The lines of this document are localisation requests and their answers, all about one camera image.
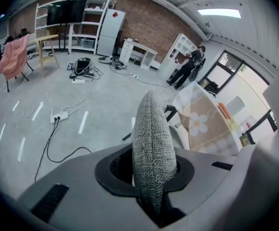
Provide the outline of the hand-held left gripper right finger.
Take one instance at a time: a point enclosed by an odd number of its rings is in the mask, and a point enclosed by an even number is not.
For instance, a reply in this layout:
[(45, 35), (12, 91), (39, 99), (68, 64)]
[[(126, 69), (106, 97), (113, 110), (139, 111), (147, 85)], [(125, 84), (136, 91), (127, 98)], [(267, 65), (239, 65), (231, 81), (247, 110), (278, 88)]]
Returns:
[(192, 163), (179, 155), (176, 155), (177, 174), (165, 183), (165, 193), (183, 190), (194, 176)]

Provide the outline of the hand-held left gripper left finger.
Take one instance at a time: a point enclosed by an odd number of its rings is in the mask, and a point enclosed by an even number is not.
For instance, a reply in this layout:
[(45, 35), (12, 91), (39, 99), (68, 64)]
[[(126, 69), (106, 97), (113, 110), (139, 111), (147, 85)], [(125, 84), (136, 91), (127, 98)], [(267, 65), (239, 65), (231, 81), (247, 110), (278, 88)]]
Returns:
[(139, 190), (132, 185), (132, 146), (127, 145), (103, 158), (95, 167), (98, 183), (109, 193), (121, 197), (139, 197)]

